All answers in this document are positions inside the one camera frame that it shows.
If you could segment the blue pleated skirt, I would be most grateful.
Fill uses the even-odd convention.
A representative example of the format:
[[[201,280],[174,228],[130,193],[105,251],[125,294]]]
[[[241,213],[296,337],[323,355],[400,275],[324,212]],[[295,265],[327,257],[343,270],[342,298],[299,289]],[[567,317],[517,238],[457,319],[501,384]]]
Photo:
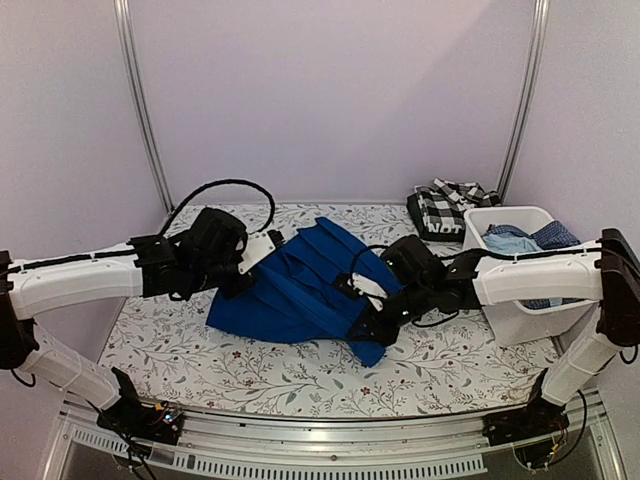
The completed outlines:
[[[341,340],[367,367],[385,354],[387,347],[347,339],[360,314],[377,309],[369,298],[349,298],[332,283],[341,273],[357,273],[387,294],[398,293],[401,285],[383,260],[340,225],[316,218],[252,272],[256,284],[248,291],[230,300],[215,294],[206,326],[271,343]]]

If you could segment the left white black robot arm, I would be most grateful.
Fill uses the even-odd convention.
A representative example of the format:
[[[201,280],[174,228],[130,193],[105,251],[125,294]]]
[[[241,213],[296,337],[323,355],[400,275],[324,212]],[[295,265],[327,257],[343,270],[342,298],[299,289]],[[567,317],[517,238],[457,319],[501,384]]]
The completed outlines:
[[[35,323],[51,310],[109,298],[168,295],[188,300],[219,288],[230,294],[272,253],[268,233],[248,233],[236,217],[205,208],[190,228],[165,237],[136,237],[105,251],[38,261],[1,254],[1,367],[42,377],[101,410],[128,434],[148,426],[128,378],[87,360]]]

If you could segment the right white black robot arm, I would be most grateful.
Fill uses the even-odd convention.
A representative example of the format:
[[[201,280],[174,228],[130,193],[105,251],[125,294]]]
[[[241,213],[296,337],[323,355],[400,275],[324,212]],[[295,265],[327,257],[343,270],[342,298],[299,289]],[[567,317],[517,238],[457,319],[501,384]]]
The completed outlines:
[[[388,346],[399,328],[437,309],[452,314],[501,303],[543,298],[579,298],[600,305],[569,349],[538,377],[517,427],[537,436],[592,377],[627,347],[639,344],[639,262],[617,229],[578,247],[504,255],[482,248],[438,257],[415,235],[385,248],[381,257],[400,283],[382,296],[377,284],[349,273],[346,283],[369,299],[369,310],[350,327],[350,341]]]

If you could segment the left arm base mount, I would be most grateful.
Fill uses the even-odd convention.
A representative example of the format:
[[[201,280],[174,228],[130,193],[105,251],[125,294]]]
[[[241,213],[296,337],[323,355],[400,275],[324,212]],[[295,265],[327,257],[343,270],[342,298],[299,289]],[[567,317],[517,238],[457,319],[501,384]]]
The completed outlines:
[[[144,405],[129,376],[111,368],[119,386],[119,399],[108,409],[101,409],[97,425],[123,436],[167,445],[177,445],[184,424],[184,411],[176,403],[160,401]]]

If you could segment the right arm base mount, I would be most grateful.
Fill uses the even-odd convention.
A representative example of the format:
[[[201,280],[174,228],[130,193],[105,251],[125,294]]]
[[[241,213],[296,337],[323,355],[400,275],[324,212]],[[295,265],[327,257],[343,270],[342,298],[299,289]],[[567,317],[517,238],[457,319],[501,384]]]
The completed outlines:
[[[487,414],[482,423],[482,435],[497,446],[561,431],[569,426],[569,419],[565,406],[534,398],[522,407]]]

